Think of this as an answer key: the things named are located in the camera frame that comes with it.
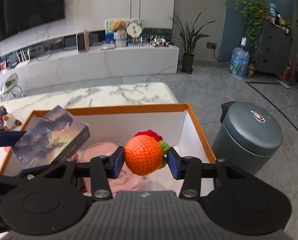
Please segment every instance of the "plant pot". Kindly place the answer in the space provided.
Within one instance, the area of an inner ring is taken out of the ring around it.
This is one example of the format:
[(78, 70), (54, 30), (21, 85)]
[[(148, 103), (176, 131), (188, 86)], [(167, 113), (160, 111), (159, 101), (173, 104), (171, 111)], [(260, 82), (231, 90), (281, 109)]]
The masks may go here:
[(194, 55), (183, 54), (181, 72), (191, 74)]
[(127, 39), (127, 33), (124, 32), (115, 32), (113, 34), (113, 39), (115, 39), (116, 41), (122, 41), (122, 40), (126, 40)]
[(267, 14), (268, 14), (269, 12), (268, 11), (263, 11), (262, 13), (261, 13), (261, 18), (262, 19), (265, 19), (266, 17), (267, 17)]
[(116, 40), (116, 47), (123, 48), (127, 46), (127, 40)]

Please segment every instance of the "book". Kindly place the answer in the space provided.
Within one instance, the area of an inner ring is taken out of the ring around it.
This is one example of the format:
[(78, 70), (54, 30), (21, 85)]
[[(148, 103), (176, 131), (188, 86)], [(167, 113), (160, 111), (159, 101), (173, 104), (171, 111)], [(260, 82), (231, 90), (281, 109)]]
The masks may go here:
[(86, 123), (56, 106), (15, 143), (12, 151), (24, 168), (34, 168), (72, 157), (89, 137)]

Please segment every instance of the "red crocheted flower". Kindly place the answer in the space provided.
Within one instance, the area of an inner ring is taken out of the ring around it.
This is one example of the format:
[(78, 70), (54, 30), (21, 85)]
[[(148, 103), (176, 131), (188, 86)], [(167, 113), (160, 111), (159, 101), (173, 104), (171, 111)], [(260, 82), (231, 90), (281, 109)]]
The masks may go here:
[(155, 133), (154, 131), (152, 130), (147, 130), (147, 131), (144, 131), (144, 132), (138, 132), (134, 135), (134, 137), (138, 136), (138, 135), (148, 135), (150, 137), (153, 137), (156, 139), (157, 142), (159, 141), (162, 141), (162, 136), (158, 135), (157, 133)]

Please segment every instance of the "blue gripper pad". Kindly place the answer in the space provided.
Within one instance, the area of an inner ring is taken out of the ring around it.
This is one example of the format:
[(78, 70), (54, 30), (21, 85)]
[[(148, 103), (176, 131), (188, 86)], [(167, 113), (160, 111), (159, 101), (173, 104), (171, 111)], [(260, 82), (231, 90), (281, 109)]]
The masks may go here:
[(180, 171), (178, 169), (176, 156), (178, 156), (177, 152), (175, 151), (175, 149), (171, 147), (167, 154), (167, 163), (169, 166), (169, 170), (171, 171), (172, 177), (174, 179), (180, 179)]
[(0, 133), (0, 147), (13, 146), (27, 131), (4, 131)]
[(118, 147), (118, 149), (116, 151), (119, 151), (119, 154), (116, 157), (116, 159), (114, 160), (114, 168), (113, 168), (114, 177), (113, 177), (113, 179), (116, 179), (119, 177), (120, 171), (124, 164), (124, 147)]

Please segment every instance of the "trash can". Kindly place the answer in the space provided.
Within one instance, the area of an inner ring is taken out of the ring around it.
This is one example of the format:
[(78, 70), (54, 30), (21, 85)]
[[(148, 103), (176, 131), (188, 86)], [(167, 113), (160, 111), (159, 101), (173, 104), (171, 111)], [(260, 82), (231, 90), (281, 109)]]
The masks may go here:
[(282, 130), (271, 114), (254, 104), (228, 102), (222, 109), (212, 150), (217, 159), (255, 175), (282, 144)]

